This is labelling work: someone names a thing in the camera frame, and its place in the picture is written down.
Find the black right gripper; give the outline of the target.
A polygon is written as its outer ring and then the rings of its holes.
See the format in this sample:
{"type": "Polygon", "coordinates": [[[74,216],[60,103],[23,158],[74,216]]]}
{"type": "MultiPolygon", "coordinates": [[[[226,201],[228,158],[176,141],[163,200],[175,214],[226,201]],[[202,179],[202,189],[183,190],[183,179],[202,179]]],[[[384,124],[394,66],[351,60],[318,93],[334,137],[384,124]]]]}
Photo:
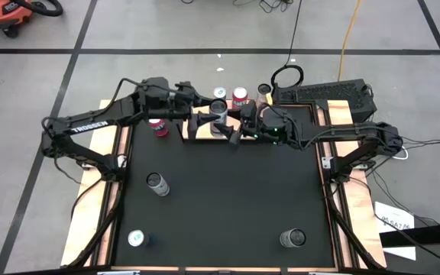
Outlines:
{"type": "Polygon", "coordinates": [[[241,117],[241,132],[236,131],[233,126],[214,124],[230,144],[239,144],[243,136],[262,144],[301,148],[298,126],[287,111],[272,106],[257,110],[255,102],[248,102],[241,106],[241,117]]]}

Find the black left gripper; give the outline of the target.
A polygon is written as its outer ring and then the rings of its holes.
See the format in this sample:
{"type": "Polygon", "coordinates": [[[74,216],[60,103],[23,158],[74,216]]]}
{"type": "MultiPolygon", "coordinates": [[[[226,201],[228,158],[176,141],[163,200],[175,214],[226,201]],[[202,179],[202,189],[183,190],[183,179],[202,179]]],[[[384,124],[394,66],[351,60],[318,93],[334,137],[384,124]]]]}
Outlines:
{"type": "Polygon", "coordinates": [[[140,110],[148,118],[189,119],[188,139],[195,140],[198,125],[214,121],[215,114],[192,115],[193,108],[205,105],[205,97],[196,91],[190,81],[179,82],[175,87],[171,89],[168,80],[163,77],[149,78],[138,83],[137,102],[140,110]]]}

